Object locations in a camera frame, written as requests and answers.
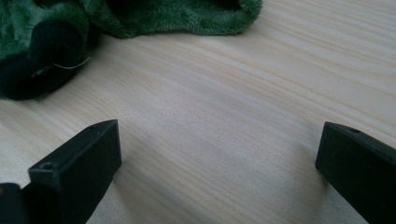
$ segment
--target light wood grain surface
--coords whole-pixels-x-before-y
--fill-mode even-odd
[[[101,35],[60,90],[0,102],[0,182],[118,119],[90,223],[365,223],[314,162],[325,121],[396,147],[395,24],[393,0],[264,0],[238,36]]]

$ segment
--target green fabric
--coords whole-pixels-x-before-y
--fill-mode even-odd
[[[0,0],[0,61],[9,55],[27,51],[33,28],[38,23],[58,19],[69,21],[86,39],[88,18],[83,8],[75,2],[39,7],[32,0]]]
[[[82,0],[90,20],[111,35],[159,32],[237,35],[260,14],[261,0]]]
[[[0,0],[0,98],[59,88],[73,74],[54,64],[83,60],[90,24],[118,38],[238,35],[261,9],[262,0]]]

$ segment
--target stuffed animal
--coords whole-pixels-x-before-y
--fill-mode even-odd
[[[237,35],[262,0],[0,0],[0,99],[55,91],[84,61],[90,25],[118,38]]]

